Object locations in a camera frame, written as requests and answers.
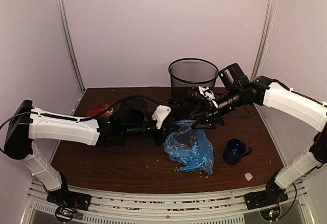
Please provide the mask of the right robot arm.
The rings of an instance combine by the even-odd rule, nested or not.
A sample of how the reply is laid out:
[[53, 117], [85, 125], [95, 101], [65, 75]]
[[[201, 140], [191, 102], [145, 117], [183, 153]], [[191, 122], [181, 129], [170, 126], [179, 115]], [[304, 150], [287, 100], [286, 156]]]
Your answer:
[[193, 87], [189, 95], [199, 101], [190, 113], [193, 129], [215, 129], [224, 125], [223, 116], [244, 105], [257, 104], [282, 111], [317, 131], [313, 144], [289, 166], [277, 172], [266, 185], [262, 200], [273, 204], [284, 189], [326, 163], [326, 103], [300, 94], [277, 79], [258, 76], [250, 81], [237, 63], [218, 73], [227, 94], [216, 98], [208, 87]]

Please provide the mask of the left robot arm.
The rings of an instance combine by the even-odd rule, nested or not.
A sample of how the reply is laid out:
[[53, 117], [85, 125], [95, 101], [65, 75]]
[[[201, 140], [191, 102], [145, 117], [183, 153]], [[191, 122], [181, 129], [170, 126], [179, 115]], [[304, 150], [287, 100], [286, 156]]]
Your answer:
[[173, 106], [160, 104], [153, 114], [137, 108], [141, 98], [132, 96], [120, 103], [123, 111], [109, 118], [102, 113], [92, 117], [72, 117], [48, 113], [25, 100], [8, 125], [2, 153], [23, 161], [33, 176], [45, 187], [48, 197], [58, 205], [68, 206], [89, 195], [71, 192], [65, 176], [41, 155], [35, 139], [72, 141], [96, 147], [124, 147], [129, 140], [152, 139], [157, 146], [180, 127], [172, 120]]

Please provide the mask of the blue plastic trash bag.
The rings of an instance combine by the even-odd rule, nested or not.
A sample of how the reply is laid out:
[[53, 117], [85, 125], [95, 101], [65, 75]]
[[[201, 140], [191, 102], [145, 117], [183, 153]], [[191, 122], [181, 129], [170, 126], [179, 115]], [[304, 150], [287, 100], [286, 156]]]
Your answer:
[[213, 174], [214, 149], [203, 129], [192, 129], [193, 120], [180, 120], [179, 127], [163, 143], [165, 153], [173, 162], [180, 163], [181, 172], [204, 171]]

